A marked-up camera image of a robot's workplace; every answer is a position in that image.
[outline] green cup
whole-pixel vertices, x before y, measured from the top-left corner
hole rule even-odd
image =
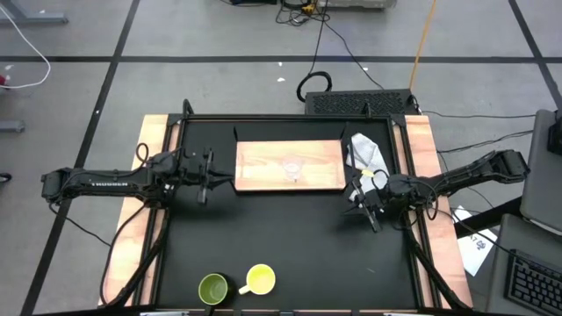
[[[199,299],[207,305],[205,316],[214,313],[214,308],[224,302],[232,292],[226,276],[220,273],[206,275],[199,283]]]

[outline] gray floor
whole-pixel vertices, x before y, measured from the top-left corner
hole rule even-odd
[[[517,1],[544,56],[562,56],[556,0]],[[111,56],[131,0],[21,0],[33,11],[64,11],[67,25],[27,26],[36,47],[53,56]],[[400,0],[386,12],[333,11],[330,24],[357,55],[413,56],[422,35],[429,0]],[[320,23],[299,28],[275,24],[277,8],[237,8],[219,0],[140,0],[124,55],[232,56],[312,55]],[[347,55],[331,32],[320,54]],[[33,55],[9,26],[0,27],[0,56]],[[508,2],[438,2],[424,55],[523,56],[532,53]],[[406,88],[410,63],[365,63],[388,89]],[[90,148],[86,168],[128,169],[141,120],[149,113],[179,112],[185,97],[198,113],[302,113],[295,97],[309,62],[120,63]],[[22,134],[0,134],[0,169],[14,175],[0,187],[0,306],[3,314],[21,310],[54,216],[40,198],[40,175],[72,166],[104,81],[107,63],[54,62],[41,86],[0,93],[0,118],[24,119]],[[354,63],[317,63],[334,78],[334,90],[375,89]],[[562,81],[562,65],[549,69]],[[11,84],[40,79],[40,63],[0,62]],[[323,90],[312,80],[307,90]],[[422,109],[449,114],[534,113],[555,104],[536,64],[421,64],[414,93]],[[460,147],[532,128],[520,120],[431,118],[437,148]],[[459,154],[446,154],[449,168],[493,149],[513,148],[526,156],[530,137],[506,140]],[[478,186],[494,205],[521,194],[522,186]],[[485,210],[471,191],[453,196],[452,205]],[[107,241],[115,231],[121,200],[80,197],[69,216]],[[66,225],[35,312],[93,308],[107,248]],[[469,277],[477,307],[486,302],[491,258]]]

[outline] keyboard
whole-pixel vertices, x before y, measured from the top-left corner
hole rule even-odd
[[[543,315],[562,316],[562,269],[512,249],[505,297]]]

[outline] wooden table edge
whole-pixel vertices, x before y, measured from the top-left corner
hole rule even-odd
[[[164,134],[166,132],[166,124],[168,115],[145,115],[142,128],[140,129],[139,143],[147,143],[150,154],[156,154],[162,151]],[[433,140],[433,134],[429,125],[429,118],[426,116],[406,116],[407,134],[410,143],[413,163],[416,175],[418,176],[434,176],[440,174],[441,168],[437,158],[436,146]],[[177,126],[172,130],[169,150],[173,150],[177,143],[178,136]],[[404,145],[400,137],[400,129],[394,127],[394,135],[398,149],[400,169],[407,170],[406,156]],[[139,166],[141,162],[134,157],[133,168]],[[449,212],[449,201],[446,197],[439,200],[440,208]],[[126,197],[121,207],[118,227],[138,208],[141,202],[133,197]],[[156,227],[153,234],[153,241],[157,236],[160,224],[162,223],[162,212],[157,214]],[[148,224],[148,210],[143,211],[134,219],[128,227],[123,229],[119,236],[111,258],[110,268],[104,280],[104,295],[106,299],[114,298],[129,277],[133,274],[139,265],[141,251]],[[472,297],[468,289],[465,270],[458,248],[457,236],[454,226],[446,215],[439,214],[436,220],[426,220],[429,244],[437,270],[442,274],[447,284],[457,293],[459,298],[467,305],[472,306]],[[142,305],[149,304],[151,297],[152,284],[155,276],[155,262],[147,271],[144,279],[142,296],[140,303]],[[418,262],[418,270],[420,272],[422,296],[425,306],[432,306],[431,291],[429,288],[429,279],[425,269]]]

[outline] yellow cup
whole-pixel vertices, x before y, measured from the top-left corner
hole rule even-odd
[[[257,264],[248,271],[246,275],[246,285],[242,286],[238,292],[244,295],[251,291],[257,295],[264,295],[275,286],[275,272],[267,264]]]

